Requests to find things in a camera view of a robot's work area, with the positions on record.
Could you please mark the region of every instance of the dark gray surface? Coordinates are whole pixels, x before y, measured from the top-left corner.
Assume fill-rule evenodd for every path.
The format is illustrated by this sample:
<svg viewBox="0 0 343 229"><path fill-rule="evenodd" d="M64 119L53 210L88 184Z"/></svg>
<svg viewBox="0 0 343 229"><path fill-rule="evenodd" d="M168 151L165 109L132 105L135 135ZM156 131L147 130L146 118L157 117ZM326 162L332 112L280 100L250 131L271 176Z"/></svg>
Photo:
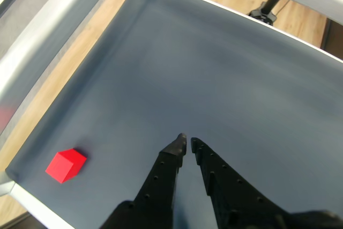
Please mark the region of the dark gray surface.
<svg viewBox="0 0 343 229"><path fill-rule="evenodd" d="M126 0L6 171L72 226L96 228L184 132L287 211L343 215L342 81L337 60L202 0ZM44 170L72 147L88 161L61 185ZM188 152L175 228L215 227Z"/></svg>

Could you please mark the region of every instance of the wooden floor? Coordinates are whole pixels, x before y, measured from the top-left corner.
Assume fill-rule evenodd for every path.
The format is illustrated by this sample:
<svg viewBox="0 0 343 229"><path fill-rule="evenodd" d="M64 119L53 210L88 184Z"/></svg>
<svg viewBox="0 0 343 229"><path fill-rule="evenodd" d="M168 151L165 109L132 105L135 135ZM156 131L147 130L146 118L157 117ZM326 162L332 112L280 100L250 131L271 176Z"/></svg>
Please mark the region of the wooden floor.
<svg viewBox="0 0 343 229"><path fill-rule="evenodd" d="M212 0L242 13L260 6L265 0ZM281 0L275 7L277 12L287 0ZM0 151L0 171L5 170L11 159L20 149L25 139L36 126L40 118L69 80L89 50L96 43L124 0L105 0L86 28L77 37L74 44L63 56L45 81L36 97L26 109L22 118L12 131ZM317 12L290 1L278 15L275 27L290 33L304 41L320 46L326 18ZM0 197L0 225L8 222L25 210L9 196Z"/></svg>

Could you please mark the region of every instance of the red cube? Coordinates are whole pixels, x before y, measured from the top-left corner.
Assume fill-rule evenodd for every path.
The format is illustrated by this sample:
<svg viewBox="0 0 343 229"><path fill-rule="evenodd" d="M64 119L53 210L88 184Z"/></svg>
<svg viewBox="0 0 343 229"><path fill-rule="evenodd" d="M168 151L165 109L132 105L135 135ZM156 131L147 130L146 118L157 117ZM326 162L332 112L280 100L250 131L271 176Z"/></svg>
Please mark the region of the red cube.
<svg viewBox="0 0 343 229"><path fill-rule="evenodd" d="M54 156L45 172L59 183L64 183L78 174L86 159L75 149L61 151Z"/></svg>

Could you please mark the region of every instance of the tripod base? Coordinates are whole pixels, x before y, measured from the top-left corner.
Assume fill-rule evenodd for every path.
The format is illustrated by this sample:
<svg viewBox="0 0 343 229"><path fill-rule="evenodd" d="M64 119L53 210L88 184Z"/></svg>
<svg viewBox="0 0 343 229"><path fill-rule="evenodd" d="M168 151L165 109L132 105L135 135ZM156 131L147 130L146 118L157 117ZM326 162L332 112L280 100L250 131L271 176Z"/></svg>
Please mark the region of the tripod base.
<svg viewBox="0 0 343 229"><path fill-rule="evenodd" d="M269 13L264 13L263 8L266 2L262 2L261 6L258 9L252 10L248 16L253 17L259 21L264 22L265 24L269 24L273 26L274 22L277 19L277 16L274 15L271 11Z"/></svg>

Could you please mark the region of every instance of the black stand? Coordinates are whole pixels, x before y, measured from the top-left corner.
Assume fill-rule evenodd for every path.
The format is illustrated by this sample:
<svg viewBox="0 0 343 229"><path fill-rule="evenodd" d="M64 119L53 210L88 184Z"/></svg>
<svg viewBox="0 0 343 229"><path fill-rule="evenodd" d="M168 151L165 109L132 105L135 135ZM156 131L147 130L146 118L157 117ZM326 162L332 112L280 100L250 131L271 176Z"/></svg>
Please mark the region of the black stand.
<svg viewBox="0 0 343 229"><path fill-rule="evenodd" d="M286 212L263 196L200 139L192 138L191 145L219 229L343 228L343 221L330 212ZM180 134L159 153L135 200L121 203L101 228L172 229L176 176L185 154L186 136Z"/></svg>
<svg viewBox="0 0 343 229"><path fill-rule="evenodd" d="M267 2L262 2L258 9L252 10L249 13L249 16L273 26L277 17L272 13L272 9L279 1L280 0L267 0Z"/></svg>

